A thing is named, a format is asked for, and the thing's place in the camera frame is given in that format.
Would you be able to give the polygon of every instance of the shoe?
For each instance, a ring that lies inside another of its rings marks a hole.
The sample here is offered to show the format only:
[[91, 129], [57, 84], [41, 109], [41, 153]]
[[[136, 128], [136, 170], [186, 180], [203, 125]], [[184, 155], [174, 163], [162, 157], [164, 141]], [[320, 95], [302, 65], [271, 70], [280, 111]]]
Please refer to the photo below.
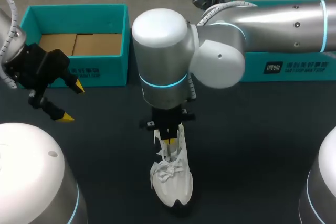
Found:
[[160, 141], [161, 150], [158, 155], [162, 157], [162, 161], [154, 162], [151, 168], [151, 185], [159, 199], [168, 207], [185, 206], [193, 193], [193, 176], [189, 170], [182, 124], [178, 127], [177, 135], [178, 148], [168, 155], [167, 144], [161, 140], [159, 131], [154, 131], [154, 143], [157, 139]]

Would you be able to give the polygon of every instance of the teal cardboard box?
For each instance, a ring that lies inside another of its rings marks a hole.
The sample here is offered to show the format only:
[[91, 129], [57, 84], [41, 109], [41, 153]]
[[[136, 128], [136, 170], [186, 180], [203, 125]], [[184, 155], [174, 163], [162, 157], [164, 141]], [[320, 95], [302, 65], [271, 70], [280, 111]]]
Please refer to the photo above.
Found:
[[[125, 4], [30, 6], [21, 27], [28, 45], [61, 49], [83, 87], [126, 85], [130, 23]], [[51, 87], [65, 84], [57, 79]]]
[[[258, 6], [300, 4], [318, 0], [249, 1]], [[248, 52], [242, 82], [333, 81], [336, 80], [336, 53], [283, 54]]]

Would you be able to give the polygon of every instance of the blue led ring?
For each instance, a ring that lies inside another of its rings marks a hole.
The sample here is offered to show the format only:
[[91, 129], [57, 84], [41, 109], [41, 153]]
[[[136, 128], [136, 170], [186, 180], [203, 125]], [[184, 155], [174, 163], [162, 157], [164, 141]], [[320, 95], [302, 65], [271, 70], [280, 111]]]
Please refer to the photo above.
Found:
[[316, 212], [315, 208], [313, 207], [313, 204], [312, 204], [312, 202], [311, 202], [311, 200], [310, 200], [310, 196], [309, 196], [309, 193], [308, 193], [308, 180], [309, 180], [310, 172], [311, 172], [311, 171], [309, 171], [308, 178], [307, 178], [307, 183], [306, 183], [308, 201], [309, 201], [311, 210], [313, 210], [314, 214], [315, 214], [316, 217], [319, 219], [319, 221], [320, 221], [322, 224], [326, 224], [326, 223], [321, 219], [321, 217], [317, 214], [317, 212]]
[[177, 82], [175, 82], [175, 83], [173, 83], [173, 84], [169, 84], [169, 85], [156, 85], [156, 84], [151, 84], [151, 83], [145, 81], [145, 80], [141, 77], [141, 75], [139, 75], [139, 76], [140, 76], [140, 79], [141, 79], [144, 83], [146, 83], [147, 85], [149, 85], [149, 86], [151, 86], [151, 87], [154, 87], [154, 88], [164, 89], [164, 88], [170, 88], [170, 87], [173, 87], [173, 86], [176, 86], [176, 85], [180, 84], [185, 78], [187, 78], [187, 75], [188, 75], [188, 74], [186, 73], [185, 76], [182, 77], [181, 80], [179, 80], [179, 81], [177, 81]]
[[76, 214], [76, 211], [77, 211], [77, 208], [78, 208], [78, 202], [79, 202], [79, 188], [78, 188], [78, 184], [77, 184], [77, 201], [76, 201], [74, 212], [72, 213], [71, 218], [68, 221], [68, 224], [71, 224], [73, 218], [75, 217], [75, 214]]
[[236, 25], [234, 25], [234, 24], [231, 24], [231, 23], [228, 23], [228, 22], [223, 22], [223, 21], [217, 21], [217, 22], [212, 23], [212, 24], [210, 24], [210, 25], [225, 25], [225, 26], [232, 26], [232, 27], [238, 29], [238, 30], [244, 35], [244, 38], [245, 38], [245, 40], [246, 40], [246, 36], [245, 36], [243, 30], [241, 30], [238, 26], [236, 26]]
[[320, 52], [324, 52], [325, 46], [327, 45], [327, 36], [328, 36], [328, 13], [327, 7], [324, 0], [321, 0], [321, 5], [323, 8], [323, 15], [324, 15], [324, 34], [323, 34], [323, 43]]

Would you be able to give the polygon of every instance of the logo on box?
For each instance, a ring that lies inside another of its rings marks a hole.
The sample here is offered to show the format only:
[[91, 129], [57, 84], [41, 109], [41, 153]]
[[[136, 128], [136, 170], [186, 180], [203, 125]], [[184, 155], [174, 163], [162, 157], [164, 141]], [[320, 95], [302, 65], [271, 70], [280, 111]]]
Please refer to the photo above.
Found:
[[280, 73], [282, 69], [282, 65], [284, 63], [282, 61], [272, 61], [272, 62], [267, 62], [264, 73], [269, 74], [269, 73]]

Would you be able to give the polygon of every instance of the black tabletop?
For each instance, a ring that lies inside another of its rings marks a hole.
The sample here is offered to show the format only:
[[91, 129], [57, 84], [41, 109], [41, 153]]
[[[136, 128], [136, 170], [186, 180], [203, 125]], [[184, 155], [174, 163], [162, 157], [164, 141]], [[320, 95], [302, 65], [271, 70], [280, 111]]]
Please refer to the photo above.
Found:
[[0, 123], [23, 122], [58, 142], [85, 196], [89, 222], [298, 224], [298, 199], [324, 137], [336, 126], [335, 82], [239, 83], [225, 90], [195, 80], [197, 120], [185, 123], [193, 204], [167, 211], [151, 189], [153, 133], [131, 50], [126, 87], [49, 89], [76, 120], [55, 123], [27, 104], [27, 90], [0, 84]]

